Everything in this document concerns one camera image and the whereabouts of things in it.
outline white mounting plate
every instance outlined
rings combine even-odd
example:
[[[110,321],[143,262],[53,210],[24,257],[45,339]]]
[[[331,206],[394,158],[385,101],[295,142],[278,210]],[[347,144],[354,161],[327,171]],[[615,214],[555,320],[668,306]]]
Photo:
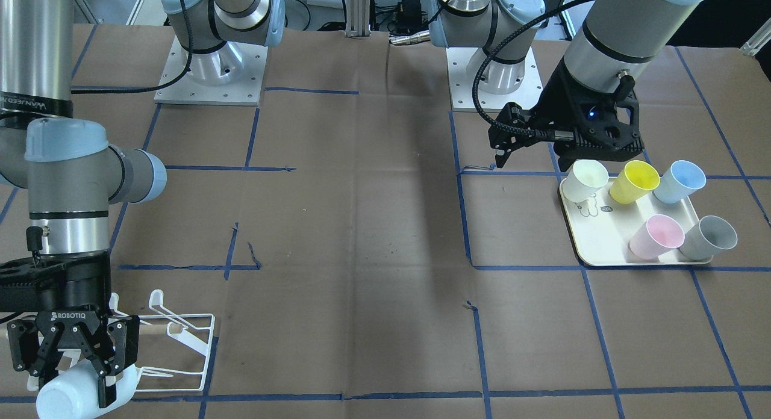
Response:
[[[699,216],[688,197],[670,205],[658,200],[651,192],[629,205],[619,204],[608,194],[613,181],[615,178],[611,178],[605,188],[578,204],[562,197],[560,183],[562,208],[576,253],[581,260],[594,266],[696,265],[711,261],[711,258],[694,261],[678,249],[650,261],[633,254],[629,250],[629,240],[650,216],[659,213],[667,215],[675,219],[685,232],[699,221]]]
[[[239,43],[243,54],[245,70],[240,79],[233,79],[224,85],[202,85],[188,76],[170,87],[157,90],[156,103],[168,104],[223,104],[229,106],[259,106],[262,92],[262,78],[265,73],[267,47]],[[182,50],[179,41],[174,38],[171,45],[160,84],[171,81],[187,62],[187,53]]]
[[[452,110],[456,112],[476,111],[471,100],[471,85],[473,75],[466,73],[471,56],[476,52],[475,47],[451,47],[447,49],[447,73],[449,76],[449,96],[452,101]],[[520,87],[509,95],[491,95],[491,93],[479,90],[479,101],[486,112],[499,112],[509,101],[516,102],[524,109],[531,109],[538,102],[542,85],[540,74],[535,63],[532,48],[525,57],[525,76]]]

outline cream rectangular tray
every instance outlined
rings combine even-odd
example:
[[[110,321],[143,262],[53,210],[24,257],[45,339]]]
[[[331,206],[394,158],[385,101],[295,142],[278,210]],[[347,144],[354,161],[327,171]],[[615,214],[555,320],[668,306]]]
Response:
[[[644,260],[629,250],[629,239],[637,232],[646,219],[657,213],[675,219],[683,231],[688,232],[699,217],[687,197],[676,204],[664,204],[649,193],[629,205],[622,205],[608,194],[614,178],[608,185],[576,204],[562,196],[562,208],[573,238],[576,253],[587,265],[691,265],[711,261],[694,261],[679,250],[671,250],[654,260]]]

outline cup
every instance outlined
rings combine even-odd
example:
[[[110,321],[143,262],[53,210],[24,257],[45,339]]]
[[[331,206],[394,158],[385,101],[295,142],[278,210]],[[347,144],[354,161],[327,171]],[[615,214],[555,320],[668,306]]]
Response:
[[[631,204],[650,193],[660,181],[658,172],[650,164],[633,160],[624,165],[624,170],[613,181],[611,197],[619,204]]]
[[[733,249],[736,243],[738,236],[729,222],[718,216],[704,216],[686,233],[680,252],[697,261]]]
[[[562,182],[562,195],[571,202],[583,202],[608,183],[608,170],[596,160],[576,160]]]
[[[707,177],[700,167],[687,160],[678,160],[661,177],[653,194],[664,204],[674,204],[706,184]]]
[[[40,419],[94,419],[129,402],[137,391],[139,370],[131,365],[116,384],[117,397],[107,408],[99,408],[96,375],[89,361],[62,372],[41,387],[35,402]]]
[[[656,259],[682,246],[685,234],[675,219],[653,215],[629,240],[629,249],[642,259]]]

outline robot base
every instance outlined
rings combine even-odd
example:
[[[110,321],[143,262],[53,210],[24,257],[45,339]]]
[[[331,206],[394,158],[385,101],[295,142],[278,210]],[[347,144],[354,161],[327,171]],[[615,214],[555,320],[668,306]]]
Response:
[[[476,71],[466,71],[466,67],[468,67],[474,52],[476,52],[476,47],[451,47],[447,49],[449,95],[452,100],[452,110],[456,112],[475,110],[474,103],[471,100],[473,75],[469,75],[469,73],[476,73]],[[479,101],[482,103],[482,108],[487,112],[498,112],[504,108],[506,103],[512,101],[520,104],[524,109],[530,109],[538,102],[542,89],[535,56],[532,54],[532,49],[530,49],[528,56],[525,57],[525,76],[520,87],[515,92],[509,93],[509,95],[493,95],[480,89]]]
[[[243,56],[243,68],[237,77],[226,84],[201,84],[189,75],[170,87],[157,90],[156,103],[168,104],[221,104],[230,106],[259,106],[262,79],[265,73],[267,47],[238,43]],[[163,68],[159,84],[174,79],[187,62],[187,52],[175,38]]]

